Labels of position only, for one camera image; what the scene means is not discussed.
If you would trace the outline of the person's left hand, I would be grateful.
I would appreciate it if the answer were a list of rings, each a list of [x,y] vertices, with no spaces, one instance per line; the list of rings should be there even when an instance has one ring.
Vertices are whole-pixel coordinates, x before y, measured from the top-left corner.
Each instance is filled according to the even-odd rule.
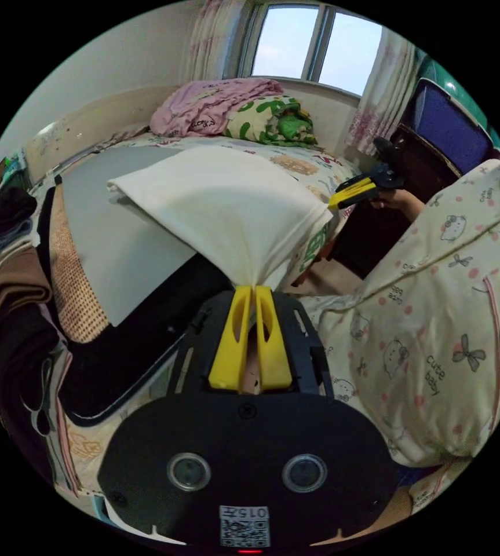
[[[382,514],[378,519],[368,528],[348,537],[343,537],[341,531],[338,531],[336,537],[324,540],[315,544],[311,544],[311,547],[323,546],[334,543],[346,543],[351,540],[358,539],[363,536],[372,535],[378,533],[386,528],[392,527],[401,521],[404,521],[412,514],[413,500],[410,495],[409,486],[401,486],[395,492],[390,503],[386,506]]]

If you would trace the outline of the person's right hand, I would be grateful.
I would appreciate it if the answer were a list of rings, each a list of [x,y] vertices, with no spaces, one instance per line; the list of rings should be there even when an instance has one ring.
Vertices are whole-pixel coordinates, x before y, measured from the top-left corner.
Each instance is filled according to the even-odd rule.
[[[399,210],[410,222],[415,221],[425,207],[424,202],[404,189],[382,190],[370,204],[375,209]]]

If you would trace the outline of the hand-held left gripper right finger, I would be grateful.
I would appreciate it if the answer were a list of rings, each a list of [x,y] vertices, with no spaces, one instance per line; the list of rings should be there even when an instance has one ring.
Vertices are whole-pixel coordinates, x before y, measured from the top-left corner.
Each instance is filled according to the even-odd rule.
[[[277,316],[273,292],[256,287],[257,355],[260,388],[268,392],[291,386],[292,375]]]

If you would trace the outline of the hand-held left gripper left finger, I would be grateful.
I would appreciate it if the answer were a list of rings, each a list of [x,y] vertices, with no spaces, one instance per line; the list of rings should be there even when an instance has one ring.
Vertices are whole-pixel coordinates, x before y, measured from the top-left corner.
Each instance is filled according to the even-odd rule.
[[[252,286],[235,289],[209,373],[213,389],[240,389],[246,368]]]

